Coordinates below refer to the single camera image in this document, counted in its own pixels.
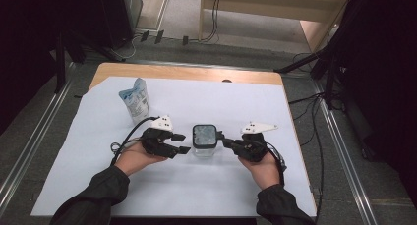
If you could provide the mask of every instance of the person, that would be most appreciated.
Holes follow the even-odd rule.
[[[129,176],[145,167],[166,160],[145,152],[140,142],[126,148],[114,166],[94,175],[89,185],[78,195],[64,202],[53,215],[50,224],[109,224],[111,206],[122,202],[128,193]],[[257,185],[257,212],[273,225],[314,224],[298,208],[295,196],[281,186],[275,159],[268,153],[258,162],[239,157],[252,173]]]

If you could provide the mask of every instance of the black jacket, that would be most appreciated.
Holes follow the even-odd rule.
[[[111,166],[92,177],[81,193],[63,203],[50,224],[107,225],[112,205],[122,202],[128,193],[129,178],[117,167]],[[301,211],[293,194],[281,185],[274,185],[258,193],[257,212],[273,225],[314,224]]]

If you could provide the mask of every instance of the black cable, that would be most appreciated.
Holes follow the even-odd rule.
[[[306,109],[304,110],[304,112],[303,112],[301,115],[297,116],[296,118],[292,119],[292,121],[296,121],[296,120],[298,120],[299,118],[303,117],[303,115],[305,115],[305,114],[307,113],[307,111],[309,110],[309,106],[310,106],[311,104],[313,104],[313,102],[314,102],[314,101],[315,101],[315,100],[310,101],[310,103],[307,105],[307,107],[306,107]]]
[[[337,107],[337,106],[334,105],[334,102],[336,100],[339,101],[339,104],[338,104],[339,107]],[[331,97],[330,97],[330,104],[331,104],[331,108],[332,109],[344,111],[344,102],[343,102],[343,100],[342,100],[342,98],[340,96],[340,93],[334,93],[334,94],[331,95]]]
[[[316,102],[317,102],[317,100],[318,100],[319,98],[317,97],[313,102],[313,107],[312,107],[312,112],[314,112],[314,106],[316,105]],[[314,119],[313,119],[313,121],[315,121],[315,119],[316,119],[316,115],[317,115],[317,112],[319,112],[319,107],[317,108],[317,110],[316,110],[316,113],[314,114]],[[308,144],[308,143],[310,143],[310,141],[313,139],[313,137],[314,137],[314,135],[315,135],[315,132],[314,132],[314,130],[313,130],[313,133],[312,133],[312,135],[310,136],[310,138],[309,138],[309,140],[308,141],[306,141],[306,142],[304,142],[304,143],[302,143],[302,144],[300,144],[300,146],[303,146],[303,145],[306,145],[306,144]]]
[[[259,141],[251,141],[251,142],[254,142],[254,143],[258,144],[258,145],[265,146],[262,142],[259,142]],[[272,149],[273,149],[273,151],[272,151],[272,149],[270,149],[269,147],[267,147],[267,151],[268,151],[268,152],[272,155],[272,157],[275,159],[276,167],[278,168],[278,173],[279,173],[279,184],[280,184],[280,185],[282,185],[282,186],[284,186],[284,185],[285,185],[285,180],[284,180],[284,170],[286,169],[286,166],[285,166],[285,169],[284,169],[284,168],[282,168],[282,165],[281,165],[281,160],[283,160],[283,159],[281,159],[281,158],[280,158],[280,154],[279,154],[278,150],[275,148],[275,146],[273,146],[273,145],[272,145],[271,143],[269,143],[269,142],[266,142],[266,144],[270,145],[270,146],[272,147]]]
[[[201,41],[198,39],[190,39],[190,41],[199,41],[199,42],[209,42],[212,40],[214,35],[217,33],[217,14],[218,14],[218,5],[220,3],[220,0],[214,0],[214,3],[212,5],[211,10],[211,19],[212,19],[212,30],[208,37],[203,38]]]
[[[321,95],[323,95],[323,94],[325,94],[324,92],[320,92],[320,93],[317,93],[317,94],[313,94],[313,95],[311,95],[311,96],[309,96],[309,97],[306,97],[306,98],[301,98],[301,99],[296,99],[296,100],[292,100],[292,101],[289,101],[288,102],[288,104],[295,104],[295,103],[298,103],[298,102],[301,102],[301,101],[304,101],[304,100],[308,100],[308,99],[311,99],[311,98],[313,98],[313,97],[318,97],[318,96],[321,96]]]
[[[135,130],[144,122],[148,121],[148,120],[156,120],[158,118],[155,117],[147,117],[145,118],[143,121],[139,122],[135,128],[132,129],[132,131],[128,134],[128,136],[126,136],[126,138],[123,140],[123,143],[120,145],[120,147],[117,149],[117,151],[114,153],[114,157],[111,160],[110,166],[114,165],[117,161],[117,158],[119,157],[120,153],[122,152],[123,148],[125,147],[125,144],[129,142],[129,138],[130,136],[135,132]]]
[[[319,107],[316,111],[316,113],[314,113],[314,107],[317,103],[317,101],[313,104],[312,107],[312,118],[313,118],[313,131],[314,134],[316,135],[316,139],[317,139],[317,143],[319,145],[319,153],[320,153],[320,165],[321,165],[321,179],[320,179],[320,195],[319,195],[319,204],[317,206],[317,214],[316,214],[316,220],[315,223],[317,224],[317,222],[319,221],[319,216],[320,216],[320,212],[321,212],[321,208],[322,208],[322,200],[323,200],[323,189],[325,186],[325,160],[323,158],[323,147],[322,147],[322,143],[320,141],[320,137],[319,137],[319,133],[317,131],[317,126],[316,126],[316,115],[317,112],[320,108],[320,103],[322,101],[319,101]]]

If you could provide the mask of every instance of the metal rail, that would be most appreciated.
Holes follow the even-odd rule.
[[[324,91],[323,87],[316,81],[314,81],[314,86],[316,93]],[[328,110],[328,107],[324,102],[322,102],[321,105],[326,122],[328,123],[328,129],[330,130],[331,137],[333,138],[337,154],[340,158],[344,173],[346,174],[350,189],[352,190],[353,197],[355,198],[356,205],[358,206],[359,213],[362,216],[362,220],[364,224],[377,225],[377,218],[375,217],[361,180],[356,173],[355,166],[350,158],[349,151],[347,150],[346,144],[344,143],[341,132],[337,126],[333,112]]]

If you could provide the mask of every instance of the power cord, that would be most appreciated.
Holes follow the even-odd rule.
[[[117,158],[119,157],[119,155],[120,155],[120,153],[122,152],[122,150],[123,150],[123,148],[125,147],[125,145],[128,143],[128,142],[131,142],[131,141],[129,141],[129,138],[130,138],[130,136],[135,132],[135,130],[141,125],[141,124],[143,124],[144,122],[146,122],[146,121],[148,121],[148,120],[156,120],[157,118],[156,117],[147,117],[147,118],[145,118],[143,121],[141,121],[141,122],[139,122],[136,126],[135,126],[135,128],[133,128],[132,129],[132,131],[128,134],[128,136],[126,136],[126,138],[123,140],[123,143],[121,143],[121,144],[119,144],[119,143],[117,143],[117,142],[115,142],[115,143],[113,143],[111,146],[110,146],[110,148],[111,148],[111,150],[114,152],[114,157],[113,157],[113,159],[111,160],[111,163],[110,163],[110,166],[112,166],[112,165],[114,165],[115,163],[116,163],[116,161],[117,161]],[[114,149],[113,148],[113,146],[114,145],[118,145],[119,146],[119,148],[118,149]]]
[[[269,153],[273,156],[273,158],[275,159],[276,162],[276,166],[279,169],[279,182],[280,185],[284,186],[285,185],[285,181],[284,181],[284,171],[287,168],[285,166],[285,161],[282,157],[282,155],[278,152],[278,150],[276,150],[275,146],[273,146],[271,143],[267,142],[267,144],[271,147],[267,147]]]
[[[203,38],[201,41],[199,41],[198,39],[190,39],[190,41],[198,41],[198,43],[200,43],[200,42],[209,42],[209,41],[212,40],[214,35],[217,33],[217,27],[218,27],[217,14],[218,14],[218,5],[219,5],[219,3],[220,3],[220,0],[214,0],[214,3],[212,5],[212,10],[211,10],[212,30],[211,30],[211,34],[208,37]]]
[[[130,55],[130,56],[122,56],[122,55],[120,55],[119,53],[115,52],[113,49],[111,49],[111,52],[113,52],[115,55],[117,55],[118,57],[123,58],[123,59],[129,59],[129,58],[132,58],[132,57],[136,54],[136,47],[135,47],[135,44],[134,44],[133,42],[134,42],[134,41],[136,40],[136,38],[138,38],[138,37],[140,37],[140,36],[135,36],[135,37],[134,37],[134,38],[132,38],[132,40],[131,40],[131,43],[132,43],[132,46],[133,46],[133,49],[134,49],[134,51],[133,51],[132,55]]]
[[[306,145],[308,144],[314,136],[316,136],[316,140],[319,146],[319,155],[320,155],[320,165],[321,165],[321,177],[320,177],[320,195],[319,195],[319,202],[318,202],[318,206],[317,206],[317,214],[316,214],[316,219],[315,219],[315,223],[317,224],[317,222],[319,221],[319,217],[320,217],[320,213],[322,210],[322,203],[323,203],[323,191],[324,191],[324,187],[325,187],[325,160],[324,160],[324,156],[323,156],[323,146],[322,146],[322,142],[320,141],[320,137],[319,137],[319,132],[317,130],[317,125],[316,125],[316,116],[317,113],[319,112],[320,109],[320,104],[323,101],[323,96],[325,95],[324,92],[321,93],[317,93],[317,94],[313,94],[309,97],[306,98],[301,98],[298,100],[293,100],[288,102],[289,104],[295,104],[295,103],[299,103],[302,101],[306,101],[306,100],[310,100],[312,98],[314,98],[312,101],[310,101],[310,103],[307,105],[306,110],[304,111],[303,114],[301,114],[300,116],[298,116],[296,119],[301,118],[301,116],[303,116],[305,113],[307,113],[310,105],[312,105],[311,107],[311,117],[312,117],[312,122],[313,122],[313,133],[310,136],[310,138],[307,140],[307,142],[300,144],[300,146]]]

